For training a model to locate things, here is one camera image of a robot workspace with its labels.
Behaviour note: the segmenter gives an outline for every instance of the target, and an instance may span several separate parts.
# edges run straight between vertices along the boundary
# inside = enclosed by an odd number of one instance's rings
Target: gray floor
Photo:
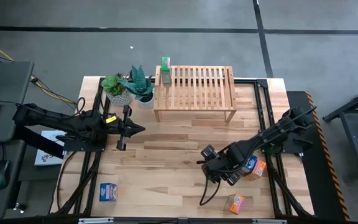
[[[266,29],[358,29],[358,0],[259,3]],[[257,27],[252,0],[0,0],[0,25]],[[284,78],[288,90],[310,91],[320,117],[358,93],[358,35],[266,39],[274,77]],[[232,65],[237,77],[266,77],[257,34],[0,32],[0,48],[15,60],[33,61],[34,75],[71,99],[78,96],[85,75],[128,71],[132,64],[152,74],[163,55],[171,56],[173,64]],[[26,101],[72,112],[33,85]],[[337,175],[356,171],[358,163],[340,122],[322,124]],[[358,181],[341,183],[341,188],[351,219],[358,221]]]

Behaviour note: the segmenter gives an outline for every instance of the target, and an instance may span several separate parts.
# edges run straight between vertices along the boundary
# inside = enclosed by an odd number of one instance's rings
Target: white flower pot
[[[154,106],[154,97],[152,97],[152,99],[149,102],[143,103],[140,100],[137,100],[137,103],[139,105],[140,108],[142,109],[153,109]]]
[[[124,92],[122,92],[122,94],[119,96],[112,96],[110,93],[106,91],[105,93],[106,96],[109,98],[111,104],[115,106],[129,105],[129,103],[131,103],[132,99],[134,98],[134,96],[131,93],[129,93],[128,90],[124,90]]]

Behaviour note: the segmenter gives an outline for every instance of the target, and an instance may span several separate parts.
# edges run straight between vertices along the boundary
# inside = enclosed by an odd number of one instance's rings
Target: wooden table
[[[283,79],[267,79],[275,120],[289,108]],[[85,97],[85,109],[92,107],[99,77],[84,77],[80,96]],[[207,205],[198,205],[204,190],[205,176],[196,164],[202,159],[200,151],[208,144],[216,149],[249,139],[259,130],[255,93],[252,85],[236,84],[237,113],[226,124],[222,113],[170,112],[162,114],[162,122],[155,122],[153,110],[142,110],[133,101],[131,119],[146,130],[127,139],[127,151],[115,149],[118,136],[110,136],[102,153],[93,201],[95,217],[205,217],[205,218],[271,218],[273,217],[267,172],[262,178],[248,181],[242,178],[230,187],[221,188]],[[110,112],[122,114],[122,108]],[[259,151],[257,156],[264,158]],[[61,182],[61,203],[72,194],[80,178],[83,153],[77,153],[68,163]],[[283,165],[289,189],[304,208],[313,213],[303,165],[299,158],[283,154]],[[118,202],[99,202],[100,183],[118,185]],[[207,195],[215,190],[208,185]],[[227,196],[239,193],[246,198],[239,215],[222,211]],[[84,208],[88,189],[84,191]],[[278,190],[280,208],[284,211],[281,190]],[[56,211],[56,200],[51,212]]]
[[[171,84],[164,85],[161,66],[155,68],[154,114],[162,111],[223,112],[230,123],[237,111],[231,66],[172,65]]]

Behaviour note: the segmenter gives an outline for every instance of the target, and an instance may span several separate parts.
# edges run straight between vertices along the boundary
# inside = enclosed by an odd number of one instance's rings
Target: wooden slatted shelf
[[[230,122],[237,111],[231,66],[173,65],[171,76],[172,84],[163,85],[160,66],[156,66],[154,113],[158,122],[161,111],[222,111]]]

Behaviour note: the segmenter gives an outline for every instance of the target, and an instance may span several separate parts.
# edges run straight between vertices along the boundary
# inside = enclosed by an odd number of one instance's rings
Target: green plant
[[[138,70],[132,66],[132,79],[133,83],[127,80],[119,80],[119,82],[132,94],[135,94],[135,99],[141,100],[142,98],[150,97],[153,94],[154,85],[152,85],[152,76],[148,79],[144,76],[142,66]]]
[[[119,96],[125,90],[121,85],[120,80],[122,80],[122,75],[120,73],[109,75],[102,81],[102,87],[106,92],[112,94],[112,96]]]

